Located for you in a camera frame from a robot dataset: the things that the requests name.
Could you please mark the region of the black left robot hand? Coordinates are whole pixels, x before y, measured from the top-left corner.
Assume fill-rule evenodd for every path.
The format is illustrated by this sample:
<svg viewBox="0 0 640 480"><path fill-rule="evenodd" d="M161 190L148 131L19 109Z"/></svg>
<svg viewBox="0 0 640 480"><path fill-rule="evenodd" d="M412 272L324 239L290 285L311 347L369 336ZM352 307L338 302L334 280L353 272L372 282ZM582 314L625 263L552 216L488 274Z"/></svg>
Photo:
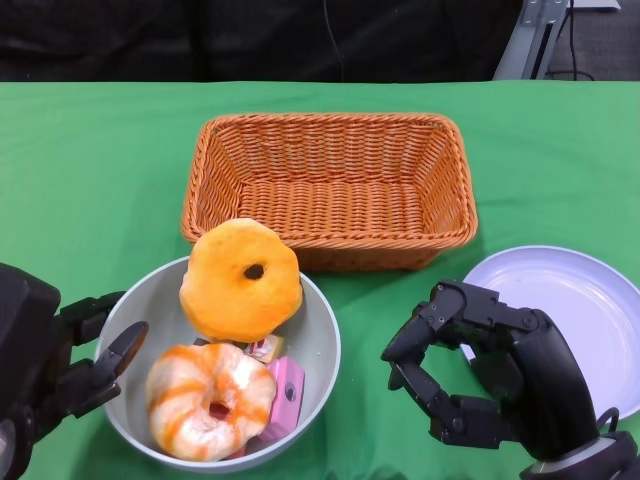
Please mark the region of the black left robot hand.
<svg viewBox="0 0 640 480"><path fill-rule="evenodd" d="M97 339L124 293L87 297L53 317L52 346L38 377L32 411L34 440L51 433L66 417L80 418L121 392L117 379L140 350L149 330L145 321L127 327L91 360L71 361L72 349Z"/></svg>

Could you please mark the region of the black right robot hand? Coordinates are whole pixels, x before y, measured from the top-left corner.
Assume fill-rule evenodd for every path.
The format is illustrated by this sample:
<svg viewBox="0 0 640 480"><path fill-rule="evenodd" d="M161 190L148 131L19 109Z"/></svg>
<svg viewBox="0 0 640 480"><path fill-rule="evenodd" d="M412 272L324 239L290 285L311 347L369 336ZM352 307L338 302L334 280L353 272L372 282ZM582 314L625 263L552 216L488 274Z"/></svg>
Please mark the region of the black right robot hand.
<svg viewBox="0 0 640 480"><path fill-rule="evenodd" d="M422 368L433 346L468 346L487 398L450 395ZM430 434L456 446L521 444L554 460L599 435L591 395L565 338L541 310L510 307L496 291L444 280L384 349L388 387L405 390L430 418Z"/></svg>

